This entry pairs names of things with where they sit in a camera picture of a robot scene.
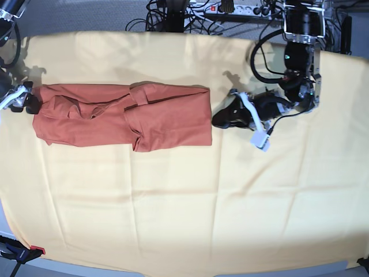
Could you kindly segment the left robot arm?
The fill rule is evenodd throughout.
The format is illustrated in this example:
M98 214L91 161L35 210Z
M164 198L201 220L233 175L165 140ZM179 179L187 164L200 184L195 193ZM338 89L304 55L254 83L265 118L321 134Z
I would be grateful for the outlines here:
M208 145L212 127L243 128L269 136L269 121L299 108L315 107L310 79L312 45L290 41L285 48L286 71L274 80L285 92L249 96L232 89L233 101L217 113L210 108L210 90L152 82L132 85L53 84L35 89L41 102L32 126L48 144L89 145L126 143L128 139L173 139L175 143Z

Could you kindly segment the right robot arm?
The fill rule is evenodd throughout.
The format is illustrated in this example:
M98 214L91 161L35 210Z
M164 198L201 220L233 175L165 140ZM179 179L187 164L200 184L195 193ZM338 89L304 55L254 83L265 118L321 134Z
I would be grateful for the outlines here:
M29 1L3 0L1 1L1 46L3 47L14 32L16 36L16 52L13 60L5 63L1 59L1 109L10 109L13 113L21 113L24 110L28 114L35 115L40 110L40 102L33 94L33 82L26 81L21 85L14 85L11 77L6 73L13 68L21 54L21 36L17 20L25 12Z

